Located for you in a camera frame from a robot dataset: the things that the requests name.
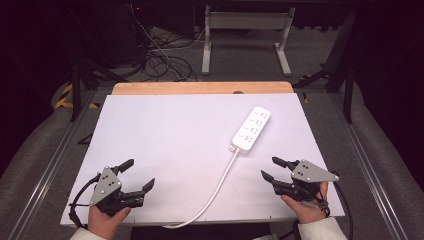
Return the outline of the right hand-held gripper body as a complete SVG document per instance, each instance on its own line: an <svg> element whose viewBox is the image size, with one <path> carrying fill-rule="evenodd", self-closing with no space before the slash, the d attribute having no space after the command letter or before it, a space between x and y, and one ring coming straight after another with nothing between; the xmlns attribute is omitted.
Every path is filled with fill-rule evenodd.
<svg viewBox="0 0 424 240"><path fill-rule="evenodd" d="M282 187L273 187L275 194L287 195L296 201L312 201L319 192L321 182L336 182L339 176L312 162L299 160L298 166L291 171L291 179L292 183L280 181Z"/></svg>

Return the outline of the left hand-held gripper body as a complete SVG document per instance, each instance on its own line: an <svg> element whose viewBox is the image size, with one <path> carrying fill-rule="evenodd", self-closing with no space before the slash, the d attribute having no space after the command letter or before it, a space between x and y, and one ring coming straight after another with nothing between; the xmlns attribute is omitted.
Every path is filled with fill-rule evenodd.
<svg viewBox="0 0 424 240"><path fill-rule="evenodd" d="M142 207L144 204L144 191L124 193L122 182L118 174L126 171L126 168L115 166L105 167L94 187L93 195L89 201L90 206L96 206L102 213L108 216L116 215L120 210L129 207Z"/></svg>

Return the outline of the person's left hand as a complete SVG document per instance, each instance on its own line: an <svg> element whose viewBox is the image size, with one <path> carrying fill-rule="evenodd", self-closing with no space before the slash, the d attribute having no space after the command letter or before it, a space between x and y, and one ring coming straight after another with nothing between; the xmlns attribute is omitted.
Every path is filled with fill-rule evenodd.
<svg viewBox="0 0 424 240"><path fill-rule="evenodd" d="M130 212L131 209L126 207L114 216L109 216L97 206L93 206L89 209L88 230L103 239L111 240L117 232L118 226Z"/></svg>

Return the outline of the person's right hand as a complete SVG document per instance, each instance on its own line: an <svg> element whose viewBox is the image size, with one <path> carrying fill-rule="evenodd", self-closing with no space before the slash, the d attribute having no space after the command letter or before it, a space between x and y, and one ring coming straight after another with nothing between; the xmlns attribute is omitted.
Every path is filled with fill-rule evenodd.
<svg viewBox="0 0 424 240"><path fill-rule="evenodd" d="M301 224L314 223L327 217L327 214L324 210L299 203L292 199L290 196L282 195L281 199L290 209L295 212Z"/></svg>

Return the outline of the white power strip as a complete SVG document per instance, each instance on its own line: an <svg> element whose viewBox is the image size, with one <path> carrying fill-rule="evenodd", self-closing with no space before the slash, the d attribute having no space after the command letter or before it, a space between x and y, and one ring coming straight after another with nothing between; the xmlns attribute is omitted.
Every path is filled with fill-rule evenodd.
<svg viewBox="0 0 424 240"><path fill-rule="evenodd" d="M232 138L230 150L248 154L271 117L271 112L255 106Z"/></svg>

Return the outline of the white board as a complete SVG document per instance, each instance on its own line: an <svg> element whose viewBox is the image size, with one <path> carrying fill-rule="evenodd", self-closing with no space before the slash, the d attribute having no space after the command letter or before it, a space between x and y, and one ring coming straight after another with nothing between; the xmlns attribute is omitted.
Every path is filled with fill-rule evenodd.
<svg viewBox="0 0 424 240"><path fill-rule="evenodd" d="M230 150L251 110L271 117L248 154ZM298 96L286 94L110 95L72 187L77 214L87 218L93 193L88 181L104 167L128 159L119 178L125 192L151 179L133 226L271 222L293 217L261 171L287 182L291 172L273 163L306 159L325 164Z"/></svg>

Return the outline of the yellow black hazard tape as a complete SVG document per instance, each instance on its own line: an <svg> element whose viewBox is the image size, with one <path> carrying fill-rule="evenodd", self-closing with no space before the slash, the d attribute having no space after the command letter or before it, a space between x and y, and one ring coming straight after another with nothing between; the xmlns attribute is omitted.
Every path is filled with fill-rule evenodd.
<svg viewBox="0 0 424 240"><path fill-rule="evenodd" d="M63 108L72 108L73 107L73 104L71 102L68 102L67 101L67 97L70 94L71 90L72 90L72 84L71 83L68 83L66 85L66 87L63 89L63 91L61 93L61 96L59 97L59 100L55 104L55 107L56 108L61 108L61 107L63 107ZM90 109L98 109L100 106L101 106L100 103L91 103L89 105L89 108Z"/></svg>

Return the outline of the black metal stand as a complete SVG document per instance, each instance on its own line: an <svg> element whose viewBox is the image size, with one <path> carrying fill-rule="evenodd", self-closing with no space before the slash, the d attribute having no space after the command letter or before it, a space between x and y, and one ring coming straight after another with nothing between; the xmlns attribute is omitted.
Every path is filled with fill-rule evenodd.
<svg viewBox="0 0 424 240"><path fill-rule="evenodd" d="M71 121L74 122L82 111L81 85L87 90L96 90L99 86L99 77L95 75L98 72L106 80L116 83L124 83L125 79L115 73L107 70L89 59L76 60L72 67L72 104L73 112Z"/></svg>
<svg viewBox="0 0 424 240"><path fill-rule="evenodd" d="M336 37L334 45L329 53L326 62L322 65L322 69L311 76L305 76L298 83L294 84L295 89L303 88L320 78L328 76L328 82L325 89L329 93L337 92L342 85L345 86L343 115L348 123L352 122L351 105L353 98L353 70L348 60L348 43L351 30L354 26L357 11L350 10L341 25L341 29Z"/></svg>

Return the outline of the wooden table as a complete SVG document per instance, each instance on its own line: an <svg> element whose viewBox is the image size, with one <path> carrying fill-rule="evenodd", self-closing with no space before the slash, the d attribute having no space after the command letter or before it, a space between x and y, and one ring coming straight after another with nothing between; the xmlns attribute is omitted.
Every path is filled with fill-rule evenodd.
<svg viewBox="0 0 424 240"><path fill-rule="evenodd" d="M118 83L113 95L182 95L182 94L268 94L293 93L286 81L249 82L137 82Z"/></svg>

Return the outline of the dark equipment cabinet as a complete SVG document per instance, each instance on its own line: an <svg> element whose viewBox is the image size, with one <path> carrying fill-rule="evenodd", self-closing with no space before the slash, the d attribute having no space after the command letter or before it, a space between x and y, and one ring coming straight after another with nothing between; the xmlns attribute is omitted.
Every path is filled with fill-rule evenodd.
<svg viewBox="0 0 424 240"><path fill-rule="evenodd" d="M146 38L127 4L102 4L98 8L103 35L112 63L142 64L146 59Z"/></svg>

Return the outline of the aluminium floor rail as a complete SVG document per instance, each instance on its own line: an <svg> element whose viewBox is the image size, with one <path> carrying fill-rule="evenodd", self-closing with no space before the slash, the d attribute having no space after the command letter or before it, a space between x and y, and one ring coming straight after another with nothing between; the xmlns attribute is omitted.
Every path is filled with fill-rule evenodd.
<svg viewBox="0 0 424 240"><path fill-rule="evenodd" d="M41 178L37 181L24 210L20 214L19 219L9 234L7 240L22 240L26 235L64 160L65 154L67 153L70 145L70 141L75 135L81 119L84 116L86 109L89 107L91 101L93 100L95 94L95 90L88 90L82 97L82 101L80 103L80 112L76 115L73 121L68 123L64 135L59 141L59 144L57 145L53 156L49 160L45 171L41 175Z"/></svg>
<svg viewBox="0 0 424 240"><path fill-rule="evenodd" d="M358 135L353 127L350 124L344 115L342 103L339 97L336 94L329 94L330 101L338 113L341 122L347 131L349 140L353 145L353 149L356 155L356 159L361 168L361 171L364 175L364 178L370 188L372 196L376 202L376 205L384 219L384 222L390 232L390 235L393 240L409 240L408 236L399 221L397 214L394 211L394 208L387 196L387 193L381 184L371 162L366 154Z"/></svg>

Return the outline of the white metal desk frame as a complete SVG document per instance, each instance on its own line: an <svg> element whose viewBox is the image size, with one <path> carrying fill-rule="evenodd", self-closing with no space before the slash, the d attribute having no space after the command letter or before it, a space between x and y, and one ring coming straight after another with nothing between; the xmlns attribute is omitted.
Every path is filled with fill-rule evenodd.
<svg viewBox="0 0 424 240"><path fill-rule="evenodd" d="M258 30L281 30L280 41L274 44L283 74L292 74L287 57L285 45L295 15L295 8L289 8L283 13L260 13L260 12L220 12L212 11L211 6L205 7L204 13L204 47L201 73L210 73L211 62L211 33L212 29L258 29Z"/></svg>

